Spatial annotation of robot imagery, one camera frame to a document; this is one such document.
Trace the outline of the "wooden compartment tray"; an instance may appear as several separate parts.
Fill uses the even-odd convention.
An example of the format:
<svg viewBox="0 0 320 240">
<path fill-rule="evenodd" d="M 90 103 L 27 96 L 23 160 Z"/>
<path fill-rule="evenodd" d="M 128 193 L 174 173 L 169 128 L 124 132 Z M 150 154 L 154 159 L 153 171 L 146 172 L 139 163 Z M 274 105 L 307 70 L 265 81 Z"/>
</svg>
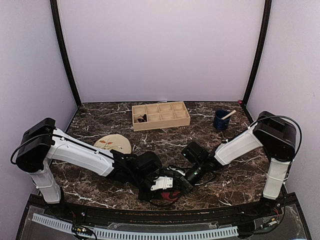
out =
<svg viewBox="0 0 320 240">
<path fill-rule="evenodd" d="M 147 115 L 147 122 L 136 118 Z M 132 106 L 132 125 L 135 132 L 188 126 L 191 117 L 183 101 L 162 102 Z"/>
</svg>

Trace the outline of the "blue enamel mug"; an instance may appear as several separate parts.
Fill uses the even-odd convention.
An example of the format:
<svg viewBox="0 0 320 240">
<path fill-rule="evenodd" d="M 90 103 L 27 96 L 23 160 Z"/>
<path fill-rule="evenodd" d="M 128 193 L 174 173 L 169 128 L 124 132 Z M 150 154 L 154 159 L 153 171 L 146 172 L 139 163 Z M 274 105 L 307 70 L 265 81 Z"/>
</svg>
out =
<svg viewBox="0 0 320 240">
<path fill-rule="evenodd" d="M 222 119 L 225 117 L 229 112 L 223 109 L 217 110 L 215 112 L 214 120 L 213 120 L 213 126 L 215 129 L 219 131 L 224 131 L 228 128 L 230 117 L 226 119 Z"/>
</svg>

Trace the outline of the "pale wooden stick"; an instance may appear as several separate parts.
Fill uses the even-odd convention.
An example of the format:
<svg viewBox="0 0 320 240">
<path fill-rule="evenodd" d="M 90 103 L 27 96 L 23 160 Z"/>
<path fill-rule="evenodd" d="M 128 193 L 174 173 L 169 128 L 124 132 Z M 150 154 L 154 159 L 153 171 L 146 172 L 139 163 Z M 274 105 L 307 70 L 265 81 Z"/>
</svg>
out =
<svg viewBox="0 0 320 240">
<path fill-rule="evenodd" d="M 225 115 L 224 117 L 222 117 L 221 119 L 225 120 L 225 119 L 229 118 L 230 116 L 232 116 L 233 114 L 235 114 L 236 112 L 237 112 L 236 110 L 233 110 L 233 111 L 229 112 L 227 115 Z"/>
</svg>

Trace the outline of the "brown beige argyle sock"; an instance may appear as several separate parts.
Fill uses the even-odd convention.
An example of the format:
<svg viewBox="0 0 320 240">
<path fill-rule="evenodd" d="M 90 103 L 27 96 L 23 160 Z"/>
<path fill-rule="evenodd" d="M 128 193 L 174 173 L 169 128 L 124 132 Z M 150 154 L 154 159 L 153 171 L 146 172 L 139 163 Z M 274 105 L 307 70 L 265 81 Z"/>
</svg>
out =
<svg viewBox="0 0 320 240">
<path fill-rule="evenodd" d="M 135 120 L 136 123 L 145 123 L 147 121 L 148 121 L 148 118 L 146 114 L 139 115 Z"/>
</svg>

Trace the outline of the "black left frame post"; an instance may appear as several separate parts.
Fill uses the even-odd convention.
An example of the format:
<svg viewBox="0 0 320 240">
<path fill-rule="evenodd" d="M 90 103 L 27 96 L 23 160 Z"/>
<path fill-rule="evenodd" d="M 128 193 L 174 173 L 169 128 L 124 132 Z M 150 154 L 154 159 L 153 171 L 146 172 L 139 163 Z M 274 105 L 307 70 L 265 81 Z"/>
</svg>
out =
<svg viewBox="0 0 320 240">
<path fill-rule="evenodd" d="M 64 70 L 66 73 L 69 87 L 71 89 L 73 99 L 75 101 L 76 106 L 79 108 L 82 105 L 82 101 L 76 86 L 76 81 L 72 72 L 69 56 L 67 53 L 67 47 L 64 39 L 64 34 L 63 34 L 63 29 L 62 29 L 62 24 L 61 24 L 59 9 L 58 9 L 58 1 L 50 0 L 49 2 L 50 2 L 51 15 L 52 15 L 55 34 L 56 34 L 56 39 L 57 39 L 57 43 L 60 51 L 60 56 L 62 59 L 62 63 L 64 66 Z"/>
</svg>

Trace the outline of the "black right frame post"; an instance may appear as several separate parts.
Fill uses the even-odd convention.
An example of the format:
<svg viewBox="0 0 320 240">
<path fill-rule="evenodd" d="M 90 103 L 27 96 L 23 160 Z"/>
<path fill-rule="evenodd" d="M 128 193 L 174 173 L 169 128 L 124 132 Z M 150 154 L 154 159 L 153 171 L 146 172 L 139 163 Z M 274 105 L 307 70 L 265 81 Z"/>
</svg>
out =
<svg viewBox="0 0 320 240">
<path fill-rule="evenodd" d="M 248 78 L 247 86 L 246 86 L 244 96 L 242 99 L 242 105 L 245 107 L 247 106 L 247 104 L 249 102 L 249 99 L 250 99 L 250 96 L 251 96 L 251 93 L 252 93 L 252 90 L 254 87 L 254 83 L 256 80 L 256 76 L 258 73 L 258 69 L 260 66 L 260 62 L 261 62 L 261 58 L 262 58 L 262 54 L 263 54 L 263 49 L 264 49 L 264 45 L 265 45 L 265 40 L 266 40 L 266 36 L 267 36 L 268 26 L 269 26 L 271 8 L 272 8 L 272 0 L 265 0 L 257 47 L 256 47 L 250 75 Z"/>
</svg>

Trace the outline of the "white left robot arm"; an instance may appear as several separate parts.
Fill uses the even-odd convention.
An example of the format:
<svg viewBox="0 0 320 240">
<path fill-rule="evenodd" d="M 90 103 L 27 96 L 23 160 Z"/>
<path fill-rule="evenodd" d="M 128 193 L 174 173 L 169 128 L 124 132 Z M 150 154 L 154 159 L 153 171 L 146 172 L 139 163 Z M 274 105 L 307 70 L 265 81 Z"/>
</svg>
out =
<svg viewBox="0 0 320 240">
<path fill-rule="evenodd" d="M 77 140 L 55 126 L 47 117 L 28 129 L 10 157 L 10 162 L 28 173 L 51 210 L 67 218 L 70 206 L 62 199 L 64 193 L 49 167 L 51 160 L 63 161 L 99 176 L 119 182 L 130 182 L 139 189 L 140 198 L 150 201 L 156 191 L 174 187 L 174 177 L 163 171 L 162 163 L 153 152 L 141 155 L 102 149 Z"/>
</svg>

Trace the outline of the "purple maroon striped sock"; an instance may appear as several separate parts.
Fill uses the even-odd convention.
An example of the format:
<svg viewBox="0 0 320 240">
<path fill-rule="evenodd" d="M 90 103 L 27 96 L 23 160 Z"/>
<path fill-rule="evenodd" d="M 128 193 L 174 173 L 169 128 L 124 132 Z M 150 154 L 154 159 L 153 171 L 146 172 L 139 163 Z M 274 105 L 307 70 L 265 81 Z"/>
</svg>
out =
<svg viewBox="0 0 320 240">
<path fill-rule="evenodd" d="M 175 201 L 180 197 L 181 192 L 180 191 L 163 191 L 160 193 L 163 200 L 166 201 Z"/>
</svg>

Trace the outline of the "black frame post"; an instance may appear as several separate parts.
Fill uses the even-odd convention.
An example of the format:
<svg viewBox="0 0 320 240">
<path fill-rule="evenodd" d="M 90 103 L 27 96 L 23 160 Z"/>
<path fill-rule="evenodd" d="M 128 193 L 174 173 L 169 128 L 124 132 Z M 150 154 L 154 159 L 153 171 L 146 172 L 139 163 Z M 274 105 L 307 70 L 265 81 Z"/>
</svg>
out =
<svg viewBox="0 0 320 240">
<path fill-rule="evenodd" d="M 50 2 L 51 15 L 52 15 L 55 34 L 56 34 L 56 39 L 57 39 L 57 43 L 60 51 L 60 56 L 62 59 L 62 63 L 64 66 L 64 70 L 66 73 L 69 87 L 71 89 L 73 99 L 75 101 L 76 106 L 79 108 L 82 105 L 82 101 L 76 86 L 76 81 L 72 72 L 69 56 L 67 53 L 67 47 L 64 39 L 64 34 L 63 34 L 63 29 L 62 29 L 62 24 L 61 24 L 59 9 L 58 9 L 58 1 L 50 0 L 49 2 Z"/>
<path fill-rule="evenodd" d="M 251 93 L 252 93 L 252 90 L 254 87 L 254 83 L 256 80 L 256 76 L 258 73 L 258 69 L 260 66 L 260 62 L 261 62 L 261 58 L 262 58 L 262 54 L 263 54 L 263 49 L 264 49 L 264 45 L 265 45 L 265 40 L 266 40 L 266 36 L 267 36 L 268 26 L 269 26 L 271 8 L 272 8 L 272 0 L 265 0 L 257 47 L 256 47 L 250 75 L 248 78 L 247 86 L 246 86 L 244 96 L 242 99 L 242 105 L 245 107 L 247 106 L 247 104 L 249 102 L 249 99 L 250 99 L 250 96 L 251 96 Z"/>
</svg>

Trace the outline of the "round beige plate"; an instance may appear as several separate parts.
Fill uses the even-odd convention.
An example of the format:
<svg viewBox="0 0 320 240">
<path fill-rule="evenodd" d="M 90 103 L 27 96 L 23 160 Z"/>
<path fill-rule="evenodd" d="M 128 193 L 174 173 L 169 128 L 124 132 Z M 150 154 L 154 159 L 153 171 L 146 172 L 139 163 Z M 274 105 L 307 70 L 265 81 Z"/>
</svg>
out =
<svg viewBox="0 0 320 240">
<path fill-rule="evenodd" d="M 123 154 L 132 153 L 130 141 L 121 134 L 105 135 L 97 140 L 93 146 L 108 151 L 115 150 Z"/>
</svg>

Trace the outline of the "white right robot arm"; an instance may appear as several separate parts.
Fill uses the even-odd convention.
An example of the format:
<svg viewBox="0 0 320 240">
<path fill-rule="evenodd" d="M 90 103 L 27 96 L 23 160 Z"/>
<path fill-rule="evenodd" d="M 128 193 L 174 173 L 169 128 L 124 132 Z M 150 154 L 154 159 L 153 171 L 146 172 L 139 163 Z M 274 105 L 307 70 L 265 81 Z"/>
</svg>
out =
<svg viewBox="0 0 320 240">
<path fill-rule="evenodd" d="M 237 158 L 257 148 L 264 148 L 270 157 L 270 164 L 255 213 L 266 217 L 275 208 L 301 144 L 302 129 L 295 120 L 263 111 L 245 131 L 224 141 L 211 152 L 195 141 L 190 142 L 181 152 L 193 164 L 180 178 L 182 189 L 185 193 L 190 192 L 206 173 L 220 170 Z"/>
</svg>

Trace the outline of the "black front rail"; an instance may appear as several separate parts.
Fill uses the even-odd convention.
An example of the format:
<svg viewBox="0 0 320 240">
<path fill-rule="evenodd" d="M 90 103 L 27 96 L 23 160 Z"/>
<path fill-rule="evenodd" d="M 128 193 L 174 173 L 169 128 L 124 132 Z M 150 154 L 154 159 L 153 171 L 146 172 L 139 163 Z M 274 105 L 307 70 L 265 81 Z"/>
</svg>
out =
<svg viewBox="0 0 320 240">
<path fill-rule="evenodd" d="M 123 210 L 68 202 L 56 204 L 44 202 L 43 205 L 48 211 L 60 218 L 73 212 L 76 222 L 86 224 L 106 224 L 109 222 L 174 224 L 204 222 L 207 220 L 245 222 L 260 217 L 268 217 L 274 213 L 272 209 L 262 209 L 259 202 L 196 210 Z"/>
</svg>

